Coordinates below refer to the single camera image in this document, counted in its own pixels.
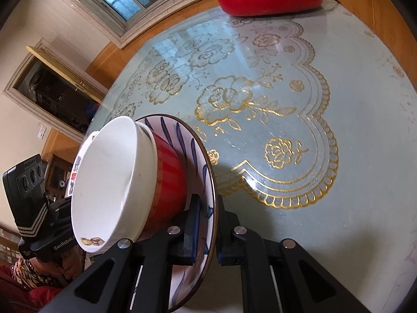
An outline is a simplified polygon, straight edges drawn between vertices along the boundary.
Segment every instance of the person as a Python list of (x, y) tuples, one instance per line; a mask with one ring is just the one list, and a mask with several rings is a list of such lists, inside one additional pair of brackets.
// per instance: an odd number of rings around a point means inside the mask
[(0, 308), (2, 313), (32, 313), (50, 302), (82, 272), (77, 248), (61, 255), (62, 266), (20, 257), (12, 267), (0, 266)]

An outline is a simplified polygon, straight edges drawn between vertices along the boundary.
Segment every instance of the wooden trim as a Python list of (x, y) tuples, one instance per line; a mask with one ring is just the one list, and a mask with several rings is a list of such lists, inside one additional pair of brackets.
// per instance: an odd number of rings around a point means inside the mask
[(43, 146), (42, 153), (40, 154), (43, 160), (49, 161), (49, 159), (52, 157), (53, 147), (58, 136), (59, 132), (56, 129), (51, 129), (45, 141), (45, 145)]
[(52, 155), (55, 154), (57, 157), (73, 164), (79, 149), (79, 142), (68, 138), (66, 135), (52, 128), (40, 156), (43, 160), (50, 162), (52, 160)]

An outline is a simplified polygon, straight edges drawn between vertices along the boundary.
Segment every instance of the screw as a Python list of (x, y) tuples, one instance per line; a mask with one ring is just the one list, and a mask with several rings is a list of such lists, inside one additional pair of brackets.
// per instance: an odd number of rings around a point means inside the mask
[(181, 228), (179, 228), (178, 226), (168, 227), (168, 233), (171, 235), (178, 234), (179, 232), (181, 232)]
[(285, 239), (283, 242), (282, 242), (282, 245), (285, 247), (285, 248), (289, 248), (289, 249), (292, 249), (292, 248), (294, 248), (295, 247), (295, 241), (294, 240), (292, 240), (292, 239)]
[(128, 248), (130, 245), (131, 245), (131, 242), (129, 239), (120, 239), (117, 242), (117, 246), (121, 249)]
[(236, 226), (235, 228), (234, 228), (234, 230), (233, 230), (236, 234), (238, 234), (238, 235), (243, 235), (243, 234), (246, 234), (246, 232), (248, 231), (247, 229), (246, 229), (246, 227), (243, 227), (243, 226)]

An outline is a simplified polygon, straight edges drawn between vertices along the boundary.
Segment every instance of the red cloth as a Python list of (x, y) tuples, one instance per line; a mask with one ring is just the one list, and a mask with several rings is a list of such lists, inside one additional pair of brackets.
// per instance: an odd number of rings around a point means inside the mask
[(42, 308), (62, 291), (60, 288), (49, 286), (41, 286), (27, 291), (11, 275), (10, 268), (0, 266), (0, 291), (9, 302), (15, 302), (11, 305), (16, 313), (33, 313), (33, 309)]

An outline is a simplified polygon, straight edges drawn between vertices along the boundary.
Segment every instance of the black camera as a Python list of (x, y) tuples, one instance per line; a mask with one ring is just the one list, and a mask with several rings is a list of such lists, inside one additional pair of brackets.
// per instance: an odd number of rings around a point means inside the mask
[(77, 245), (71, 224), (71, 197), (48, 203), (42, 160), (37, 154), (3, 174), (3, 184), (25, 259), (59, 259)]

